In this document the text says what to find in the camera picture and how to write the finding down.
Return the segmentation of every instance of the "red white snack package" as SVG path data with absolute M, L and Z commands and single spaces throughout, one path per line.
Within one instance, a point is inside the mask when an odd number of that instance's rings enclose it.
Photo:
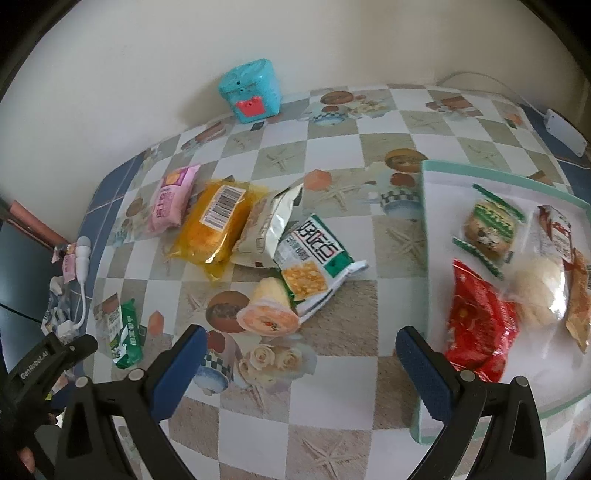
M 573 265 L 573 238 L 572 227 L 567 218 L 551 205 L 541 205 L 539 221 L 544 232 L 548 235 L 552 243 L 558 250 L 562 259 L 568 264 Z

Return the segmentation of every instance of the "pink snack bag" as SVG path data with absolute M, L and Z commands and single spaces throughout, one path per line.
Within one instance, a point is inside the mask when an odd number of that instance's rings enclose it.
M 76 278 L 76 244 L 68 245 L 66 256 L 61 264 L 61 271 L 64 275 L 64 283 L 71 282 Z
M 169 227 L 181 225 L 198 170 L 199 165 L 178 168 L 160 181 L 150 215 L 150 232 L 162 233 Z

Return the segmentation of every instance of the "teal box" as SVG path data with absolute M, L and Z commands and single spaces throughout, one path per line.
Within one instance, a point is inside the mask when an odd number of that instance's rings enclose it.
M 235 67 L 222 77 L 217 88 L 243 124 L 279 113 L 281 91 L 269 60 Z

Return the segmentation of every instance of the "silver snack bag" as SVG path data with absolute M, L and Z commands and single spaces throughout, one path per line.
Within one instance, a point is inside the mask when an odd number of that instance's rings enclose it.
M 276 268 L 273 261 L 293 207 L 301 199 L 303 179 L 281 192 L 272 192 L 252 207 L 244 230 L 232 249 L 230 261 L 255 268 Z

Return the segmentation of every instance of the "white wall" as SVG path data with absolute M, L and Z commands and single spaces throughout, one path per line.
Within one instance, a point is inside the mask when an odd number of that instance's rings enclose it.
M 571 117 L 583 83 L 518 0 L 82 0 L 0 103 L 0 194 L 73 239 L 107 173 L 224 111 L 218 78 L 260 57 L 285 93 L 478 70 Z

